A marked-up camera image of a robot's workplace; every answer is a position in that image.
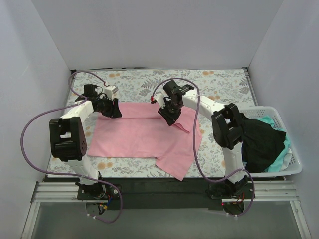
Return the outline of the pink t shirt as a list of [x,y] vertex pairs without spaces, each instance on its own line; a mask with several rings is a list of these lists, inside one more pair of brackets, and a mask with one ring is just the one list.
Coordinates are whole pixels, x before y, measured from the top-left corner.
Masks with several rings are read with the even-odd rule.
[[87,154],[95,157],[155,158],[155,165],[179,181],[187,175],[199,151],[202,134],[195,110],[183,107],[172,126],[151,103],[119,104],[121,118],[98,114]]

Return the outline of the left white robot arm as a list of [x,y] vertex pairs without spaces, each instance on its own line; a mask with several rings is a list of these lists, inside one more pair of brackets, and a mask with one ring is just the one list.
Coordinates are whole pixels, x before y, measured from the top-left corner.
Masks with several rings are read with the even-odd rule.
[[84,193],[95,199],[106,194],[106,186],[95,180],[101,180],[101,173],[95,169],[87,156],[87,142],[83,123],[92,113],[101,113],[107,118],[120,118],[119,100],[115,98],[118,87],[107,85],[101,92],[98,86],[86,84],[84,93],[75,100],[77,105],[60,118],[49,122],[50,146],[53,157],[59,158],[79,175],[78,186]]

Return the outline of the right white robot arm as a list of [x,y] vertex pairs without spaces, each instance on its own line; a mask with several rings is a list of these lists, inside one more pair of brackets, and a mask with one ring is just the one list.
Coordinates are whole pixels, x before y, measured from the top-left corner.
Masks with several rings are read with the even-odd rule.
[[197,115],[201,114],[211,121],[214,140],[222,148],[225,161],[225,176],[216,180],[223,186],[220,194],[239,197],[248,182],[248,172],[242,161],[244,123],[238,107],[202,96],[199,87],[190,80],[179,86],[176,78],[170,78],[160,85],[164,93],[153,92],[151,103],[159,104],[158,113],[169,126],[176,123],[183,107],[191,108]]

